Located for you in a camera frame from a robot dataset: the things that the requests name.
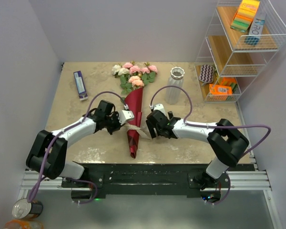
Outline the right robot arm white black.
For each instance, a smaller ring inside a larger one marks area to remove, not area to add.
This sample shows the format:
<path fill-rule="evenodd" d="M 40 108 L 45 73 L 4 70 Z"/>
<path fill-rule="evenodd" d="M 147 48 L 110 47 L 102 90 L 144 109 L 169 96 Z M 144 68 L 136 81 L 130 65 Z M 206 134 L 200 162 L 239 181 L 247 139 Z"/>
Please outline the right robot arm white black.
<path fill-rule="evenodd" d="M 160 110 L 153 110 L 146 118 L 151 138 L 186 138 L 209 143 L 215 153 L 205 171 L 193 178 L 201 190 L 214 187 L 220 176 L 229 168 L 236 167 L 249 145 L 248 139 L 227 119 L 208 124 L 188 122 L 174 117 L 172 112 L 166 116 Z"/>

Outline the cream ribbon gold lettering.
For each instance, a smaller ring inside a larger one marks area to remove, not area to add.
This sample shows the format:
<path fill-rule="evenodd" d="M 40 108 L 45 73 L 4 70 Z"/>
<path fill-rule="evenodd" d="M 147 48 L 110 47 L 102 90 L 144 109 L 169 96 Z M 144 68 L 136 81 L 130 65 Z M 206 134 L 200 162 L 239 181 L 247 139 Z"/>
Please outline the cream ribbon gold lettering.
<path fill-rule="evenodd" d="M 136 133 L 139 134 L 140 137 L 144 138 L 144 139 L 149 139 L 151 140 L 152 138 L 146 134 L 146 132 L 144 132 L 140 127 L 137 127 L 135 125 L 131 125 L 129 123 L 125 124 L 127 130 L 134 130 Z"/>

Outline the red wrapping paper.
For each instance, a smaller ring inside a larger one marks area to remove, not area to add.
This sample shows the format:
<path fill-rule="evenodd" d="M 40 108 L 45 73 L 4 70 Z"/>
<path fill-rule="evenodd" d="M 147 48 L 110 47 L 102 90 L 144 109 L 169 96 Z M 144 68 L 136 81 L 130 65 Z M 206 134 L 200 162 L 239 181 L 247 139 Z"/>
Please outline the red wrapping paper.
<path fill-rule="evenodd" d="M 130 121 L 129 124 L 134 125 L 135 127 L 140 127 L 142 119 L 143 88 L 136 89 L 129 93 L 125 98 L 125 102 L 128 105 L 129 110 L 134 114 L 134 119 Z M 139 133 L 136 130 L 129 129 L 127 131 L 127 137 L 130 156 L 132 158 L 136 158 L 139 144 Z"/>

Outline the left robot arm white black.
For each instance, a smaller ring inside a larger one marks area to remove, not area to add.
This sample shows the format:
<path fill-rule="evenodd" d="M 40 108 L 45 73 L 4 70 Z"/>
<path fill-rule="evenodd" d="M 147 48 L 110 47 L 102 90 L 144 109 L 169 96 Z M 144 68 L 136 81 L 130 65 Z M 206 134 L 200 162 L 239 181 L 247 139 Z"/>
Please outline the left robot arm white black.
<path fill-rule="evenodd" d="M 38 132 L 26 159 L 26 166 L 50 179 L 72 178 L 74 184 L 84 187 L 89 183 L 89 175 L 84 172 L 82 165 L 66 160 L 67 149 L 104 128 L 109 134 L 118 131 L 128 118 L 133 118 L 131 112 L 118 112 L 113 103 L 102 100 L 97 108 L 90 110 L 73 124 L 52 132 Z"/>

